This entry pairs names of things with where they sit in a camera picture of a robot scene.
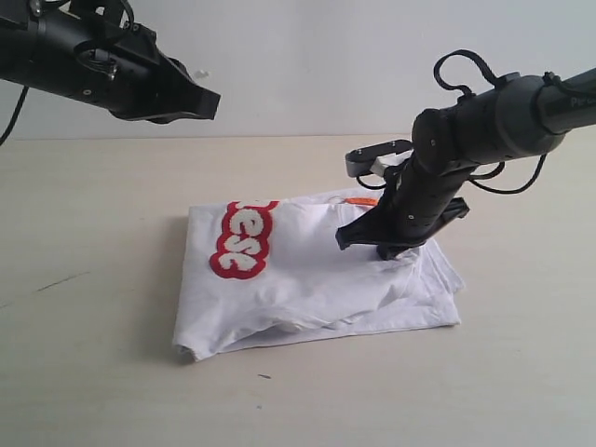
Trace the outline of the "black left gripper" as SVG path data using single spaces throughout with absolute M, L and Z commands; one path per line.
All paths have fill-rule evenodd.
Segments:
M 1 77 L 24 89 L 84 102 L 120 120 L 213 120 L 221 95 L 201 87 L 162 53 L 156 32 L 53 11 L 35 17 L 27 1 L 1 4 Z

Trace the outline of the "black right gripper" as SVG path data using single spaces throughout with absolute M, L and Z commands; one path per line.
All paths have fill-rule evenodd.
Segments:
M 447 224 L 467 215 L 467 203 L 456 195 L 467 178 L 467 169 L 430 173 L 411 158 L 396 192 L 380 210 L 369 210 L 337 229 L 339 249 L 374 245 L 379 258 L 388 261 L 420 247 Z

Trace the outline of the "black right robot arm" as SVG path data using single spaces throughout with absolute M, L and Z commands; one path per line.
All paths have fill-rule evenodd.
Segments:
M 380 172 L 386 185 L 379 203 L 336 232 L 340 249 L 374 245 L 392 259 L 424 245 L 469 211 L 457 192 L 474 182 L 485 165 L 546 154 L 567 132 L 595 123 L 595 72 L 566 80 L 507 74 L 493 89 L 465 95 L 456 105 L 426 109 L 415 120 L 410 140 L 395 140 L 353 150 L 345 157 L 352 178 L 373 172 L 380 156 L 405 161 Z

